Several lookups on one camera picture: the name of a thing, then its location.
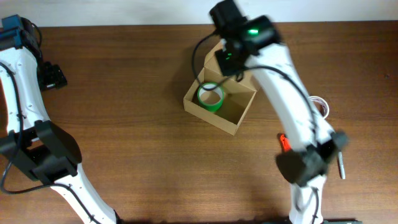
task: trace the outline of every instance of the box flap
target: box flap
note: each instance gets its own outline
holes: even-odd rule
[[[220,76],[222,76],[222,74],[220,66],[218,66],[217,58],[215,57],[215,52],[222,48],[223,44],[219,42],[205,57],[205,68],[218,73]],[[253,77],[253,74],[251,72],[245,72],[244,79],[240,81],[239,84],[244,85],[254,91],[258,91],[260,89],[260,85]]]
[[[184,108],[186,112],[195,115],[197,118],[200,118],[227,133],[235,135],[236,130],[238,130],[238,125],[229,122],[220,116],[214,115],[212,112],[203,109],[187,99],[184,99]]]

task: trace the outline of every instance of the wood grain surface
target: wood grain surface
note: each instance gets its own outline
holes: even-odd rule
[[[346,180],[332,163],[325,218],[398,223],[398,22],[287,23],[278,28],[328,121],[346,131]],[[79,143],[98,193],[125,220],[209,222],[286,217],[289,185],[275,155],[282,126],[263,92],[235,136],[188,114],[190,56],[212,26],[42,29],[46,60],[68,86],[42,93],[52,121]],[[198,66],[217,43],[198,52]],[[1,136],[7,113],[0,91]],[[0,158],[0,166],[5,166]],[[6,186],[33,183],[12,168]],[[0,223],[81,223],[56,192],[0,194]]]

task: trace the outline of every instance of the open cardboard box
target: open cardboard box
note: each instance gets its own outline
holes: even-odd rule
[[[225,78],[221,74],[220,67],[214,55],[220,48],[222,48],[221,43],[207,54],[205,66],[198,76],[202,83],[218,83]],[[216,112],[210,112],[200,106],[197,98],[199,84],[197,81],[194,81],[183,99],[185,111],[227,133],[235,135],[259,89],[257,81],[255,81],[250,72],[246,72],[244,77],[244,80],[239,83],[233,77],[223,84],[224,102]]]

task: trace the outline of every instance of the black cable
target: black cable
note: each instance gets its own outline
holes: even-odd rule
[[[18,86],[17,86],[17,82],[15,80],[14,77],[14,72],[12,72],[5,64],[3,64],[2,62],[0,62],[0,66],[2,66],[7,74],[10,76],[11,80],[12,80],[12,85],[14,86],[14,90],[15,90],[15,96],[16,96],[16,101],[17,101],[17,110],[18,110],[18,118],[19,118],[19,136],[18,136],[18,140],[17,140],[17,147],[15,149],[15,151],[12,153],[12,156],[6,166],[6,169],[4,170],[3,174],[2,174],[2,178],[1,178],[1,182],[0,182],[0,190],[8,195],[17,195],[17,194],[23,194],[23,193],[27,193],[27,192],[32,192],[35,190],[40,190],[40,189],[44,189],[47,187],[62,187],[64,189],[67,189],[76,199],[76,201],[79,203],[79,205],[82,207],[82,209],[86,212],[86,214],[88,215],[88,217],[90,218],[91,222],[94,222],[95,224],[101,224],[99,221],[97,221],[94,216],[92,216],[90,214],[90,212],[87,210],[87,208],[85,207],[85,205],[83,204],[83,202],[81,202],[80,198],[77,196],[77,194],[70,188],[70,186],[66,186],[63,184],[47,184],[47,185],[40,185],[40,186],[36,186],[36,187],[32,187],[29,189],[25,189],[25,190],[17,190],[17,191],[12,191],[12,190],[7,190],[4,187],[4,184],[6,182],[6,177],[8,175],[8,172],[12,166],[12,162],[14,161],[15,157],[17,156],[18,150],[21,148],[22,145],[22,133],[24,130],[24,117],[22,115],[22,109],[21,109],[21,102],[19,100],[19,92],[18,92]]]
[[[40,31],[40,29],[37,27],[37,25],[36,24],[34,24],[33,22],[32,22],[32,25],[35,27],[35,29],[37,30],[37,32],[39,33],[39,43],[38,43],[38,45],[39,45],[39,48],[41,47],[41,45],[42,45],[42,42],[43,42],[43,35],[42,35],[42,31]]]
[[[303,209],[299,207],[299,198],[300,197],[302,197],[301,192],[299,191],[299,189],[296,189],[295,197],[293,200],[294,200],[294,207],[296,208],[296,210],[298,212],[303,211]],[[313,192],[311,193],[310,198],[308,199],[307,203],[303,206],[303,208],[307,207],[311,203],[312,197],[313,197]]]
[[[317,204],[315,205],[315,212],[312,216],[312,224],[315,223],[315,219],[317,217],[318,209],[319,209],[319,194],[318,194],[318,189],[316,187],[311,187],[312,192],[315,194],[315,200],[317,201]]]
[[[242,81],[244,79],[244,72],[243,73],[240,73],[240,74],[237,74],[236,75],[236,78],[235,78],[235,81],[236,82],[240,82],[240,81]]]

